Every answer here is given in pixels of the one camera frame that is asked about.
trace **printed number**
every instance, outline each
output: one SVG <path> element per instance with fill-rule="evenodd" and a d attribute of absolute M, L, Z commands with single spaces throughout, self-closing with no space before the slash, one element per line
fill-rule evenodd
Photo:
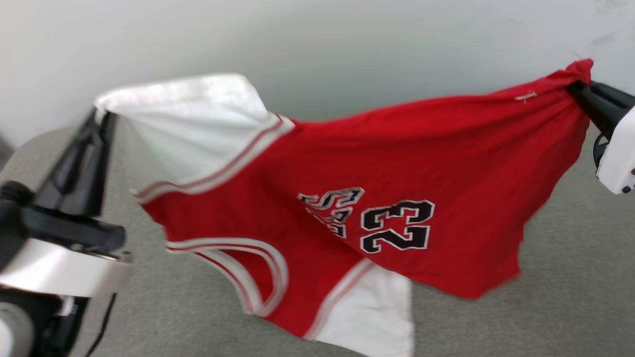
<path fill-rule="evenodd" d="M 361 187 L 351 187 L 343 190 L 328 191 L 322 196 L 317 194 L 299 194 L 298 199 L 316 210 L 327 210 L 335 206 L 335 209 L 327 217 L 318 214 L 311 208 L 307 207 L 306 210 L 318 221 L 326 225 L 336 236 L 346 238 L 346 226 L 344 224 L 353 212 L 353 208 L 348 206 L 359 202 L 363 194 L 364 189 Z"/>
<path fill-rule="evenodd" d="M 369 208 L 361 215 L 361 226 L 367 231 L 384 228 L 384 221 L 393 217 L 407 217 L 403 235 L 393 229 L 384 229 L 361 238 L 361 248 L 366 253 L 382 251 L 380 241 L 391 244 L 399 250 L 426 249 L 430 226 L 420 223 L 430 219 L 434 214 L 434 203 L 430 201 L 405 200 L 392 206 Z"/>

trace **white wall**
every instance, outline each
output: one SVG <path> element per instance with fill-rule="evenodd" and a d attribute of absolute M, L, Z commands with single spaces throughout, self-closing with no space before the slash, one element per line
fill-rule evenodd
<path fill-rule="evenodd" d="M 633 0 L 2 0 L 0 135 L 77 123 L 122 84 L 246 74 L 298 119 L 484 93 L 581 57 L 635 92 Z"/>

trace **white stripe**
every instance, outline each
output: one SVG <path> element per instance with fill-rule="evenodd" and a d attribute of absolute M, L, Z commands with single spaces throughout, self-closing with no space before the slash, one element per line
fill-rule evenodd
<path fill-rule="evenodd" d="M 243 297 L 245 301 L 250 303 L 252 308 L 251 314 L 256 314 L 262 309 L 262 296 L 258 285 L 251 277 L 249 271 L 231 255 L 221 250 L 207 249 L 204 252 L 198 251 L 198 253 L 214 260 L 216 263 L 223 265 L 230 273 L 232 273 L 239 283 L 243 286 L 246 296 Z"/>
<path fill-rule="evenodd" d="M 282 254 L 275 249 L 272 245 L 267 244 L 263 241 L 259 241 L 256 239 L 250 238 L 199 238 L 199 239 L 189 239 L 187 241 L 179 241 L 179 242 L 166 242 L 168 248 L 173 249 L 182 249 L 186 252 L 200 252 L 207 253 L 210 250 L 236 250 L 240 252 L 249 252 L 254 253 L 261 256 L 269 266 L 271 271 L 272 280 L 274 283 L 274 289 L 271 293 L 271 296 L 267 299 L 266 302 L 262 304 L 260 310 L 256 310 L 254 313 L 258 316 L 268 316 L 275 310 L 275 308 L 280 304 L 284 293 L 286 292 L 287 286 L 289 284 L 289 270 L 286 265 L 286 261 Z M 264 250 L 250 249 L 247 247 L 236 246 L 236 245 L 245 245 L 251 246 L 255 248 L 260 248 Z"/>
<path fill-rule="evenodd" d="M 258 138 L 258 141 L 253 144 L 250 150 L 244 153 L 237 162 L 235 162 L 232 166 L 226 169 L 226 171 L 224 171 L 222 175 L 219 175 L 213 180 L 205 181 L 199 185 L 195 185 L 195 186 L 187 187 L 187 188 L 175 187 L 173 185 L 161 185 L 157 187 L 156 189 L 152 190 L 151 192 L 145 193 L 142 197 L 138 197 L 137 199 L 139 200 L 140 203 L 147 203 L 162 194 L 165 194 L 167 192 L 175 192 L 175 191 L 186 193 L 186 194 L 199 194 L 202 192 L 209 191 L 227 182 L 232 177 L 234 177 L 237 173 L 239 173 L 245 166 L 247 166 L 255 158 L 257 158 L 258 155 L 260 155 L 263 151 L 265 151 L 266 148 L 268 148 L 271 144 L 273 144 L 273 142 L 275 142 L 279 137 L 283 136 L 284 134 L 288 133 L 289 131 L 293 129 L 295 125 L 293 124 L 292 120 L 284 116 L 279 116 L 279 117 L 280 119 L 275 120 L 273 125 L 262 130 L 261 133 L 277 125 L 279 123 L 279 120 L 281 120 L 282 123 L 275 130 L 267 132 L 265 135 Z M 222 170 L 223 169 L 220 169 L 220 170 L 215 169 L 214 172 L 208 172 L 203 177 L 212 176 L 216 174 L 217 172 L 221 172 Z M 201 178 L 200 177 L 197 177 L 196 179 L 190 178 L 188 180 L 179 180 L 179 182 L 173 181 L 173 183 L 179 186 L 183 186 L 183 185 L 187 185 L 189 182 L 194 182 L 198 180 L 201 180 Z M 143 191 L 144 191 L 144 188 L 134 190 L 132 191 L 132 193 L 137 194 L 138 192 L 143 192 Z"/>
<path fill-rule="evenodd" d="M 268 112 L 256 89 L 239 74 L 120 88 L 100 95 L 95 106 L 125 123 L 117 126 L 118 142 L 124 147 L 130 186 L 143 196 L 144 189 L 159 188 L 152 185 L 158 182 L 198 186 L 219 173 L 224 177 L 214 176 L 216 182 L 207 189 L 214 187 L 232 176 L 221 170 L 229 165 L 240 170 L 253 159 L 249 154 L 255 157 L 293 128 L 293 121 Z M 175 190 L 167 187 L 157 194 Z"/>
<path fill-rule="evenodd" d="M 213 266 L 214 269 L 216 269 L 217 271 L 220 271 L 220 273 L 223 274 L 225 278 L 227 278 L 227 280 L 229 280 L 232 283 L 232 285 L 234 285 L 234 288 L 236 289 L 236 294 L 238 295 L 238 298 L 240 299 L 240 303 L 243 307 L 243 311 L 250 315 L 255 314 L 253 310 L 253 305 L 249 305 L 247 303 L 247 299 L 249 298 L 245 296 L 245 294 L 243 294 L 243 289 L 241 288 L 240 281 L 234 279 L 233 276 L 231 276 L 225 269 L 223 269 L 223 267 L 220 264 L 217 264 L 214 260 L 205 259 L 204 257 L 198 254 L 194 254 L 194 252 L 188 252 L 188 253 L 192 254 L 197 259 L 202 260 L 206 264 Z"/>

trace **red fabric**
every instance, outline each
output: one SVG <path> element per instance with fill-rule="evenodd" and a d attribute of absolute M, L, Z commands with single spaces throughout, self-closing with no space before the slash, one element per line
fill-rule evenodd
<path fill-rule="evenodd" d="M 299 334 L 293 311 L 315 311 L 359 259 L 444 292 L 475 299 L 519 274 L 523 226 L 576 162 L 589 121 L 565 86 L 590 81 L 591 60 L 489 95 L 421 100 L 323 123 L 297 123 L 229 182 L 190 196 L 172 192 L 145 205 L 173 241 L 249 237 L 283 252 L 290 290 L 271 321 Z M 359 201 L 334 235 L 298 195 L 361 187 Z M 434 204 L 418 224 L 363 213 L 404 200 Z M 314 210 L 328 219 L 331 208 Z M 415 211 L 405 208 L 403 215 Z M 427 245 L 399 249 L 363 238 L 392 229 L 427 228 Z"/>
<path fill-rule="evenodd" d="M 297 205 L 295 198 L 279 197 L 277 191 L 260 186 L 260 172 L 255 161 L 218 189 L 198 195 L 171 192 L 144 208 L 165 227 L 170 241 L 251 238 L 276 248 L 286 261 L 289 282 L 278 308 L 264 318 L 302 337 L 313 324 L 322 301 L 363 258 L 325 236 L 323 226 L 310 215 L 289 210 L 289 206 Z M 262 258 L 223 251 L 245 266 L 266 299 L 271 294 L 272 278 Z"/>

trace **gray carpet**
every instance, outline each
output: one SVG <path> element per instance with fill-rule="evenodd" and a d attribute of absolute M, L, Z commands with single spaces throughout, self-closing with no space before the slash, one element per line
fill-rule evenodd
<path fill-rule="evenodd" d="M 37 187 L 73 132 L 25 144 L 1 178 Z M 519 279 L 477 302 L 415 285 L 417 356 L 635 356 L 635 193 L 614 196 L 596 180 L 595 134 L 528 224 Z M 161 228 L 128 194 L 120 162 L 111 168 L 104 219 L 127 228 L 135 275 L 95 356 L 359 356 L 243 314 L 220 273 L 165 252 Z M 88 349 L 106 302 L 91 304 L 73 356 Z"/>

